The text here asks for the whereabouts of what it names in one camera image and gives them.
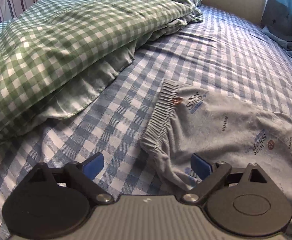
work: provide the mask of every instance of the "silver bolt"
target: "silver bolt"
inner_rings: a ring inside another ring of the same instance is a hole
[[[102,202],[102,203],[107,203],[109,201],[111,201],[113,198],[111,195],[109,194],[99,194],[96,196],[96,200],[99,201],[99,202]]]
[[[193,202],[196,202],[199,199],[199,197],[198,197],[198,195],[195,195],[195,194],[185,194],[183,196],[183,199],[186,202],[193,203]]]

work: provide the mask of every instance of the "ribbed surface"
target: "ribbed surface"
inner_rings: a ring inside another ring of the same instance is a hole
[[[121,196],[119,202],[96,208],[76,232],[58,240],[238,240],[213,227],[196,206],[174,196]],[[285,240],[274,236],[272,240]],[[11,240],[22,240],[13,237]]]

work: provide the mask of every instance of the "blue checkered bed sheet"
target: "blue checkered bed sheet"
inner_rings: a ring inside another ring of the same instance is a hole
[[[38,162],[61,167],[102,152],[105,167],[94,181],[114,197],[166,193],[139,146],[164,78],[292,115],[292,59],[255,25],[215,8],[201,9],[203,23],[144,45],[84,111],[49,120],[0,146],[0,239],[9,236],[2,205]]]

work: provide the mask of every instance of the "mattress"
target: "mattress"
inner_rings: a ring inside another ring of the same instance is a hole
[[[259,27],[215,8],[201,10],[203,23],[138,49],[134,62],[85,110],[0,145],[0,239],[9,236],[2,205],[38,162],[61,167],[102,152],[105,166],[94,182],[115,198],[172,193],[139,146],[163,79],[292,116],[292,59]]]

